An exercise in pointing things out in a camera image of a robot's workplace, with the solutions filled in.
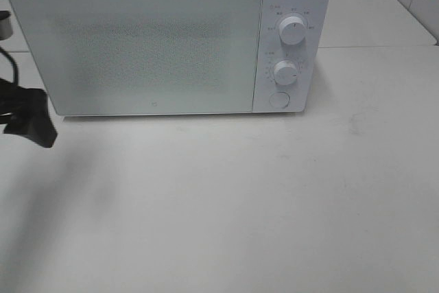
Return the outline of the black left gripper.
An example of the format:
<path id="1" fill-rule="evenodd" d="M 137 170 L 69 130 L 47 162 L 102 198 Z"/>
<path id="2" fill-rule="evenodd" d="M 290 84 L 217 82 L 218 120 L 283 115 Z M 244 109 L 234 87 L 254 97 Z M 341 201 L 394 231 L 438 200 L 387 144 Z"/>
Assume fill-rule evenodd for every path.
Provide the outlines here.
<path id="1" fill-rule="evenodd" d="M 1 78 L 1 125 L 4 134 L 24 137 L 43 148 L 51 148 L 57 131 L 42 89 L 23 89 Z"/>

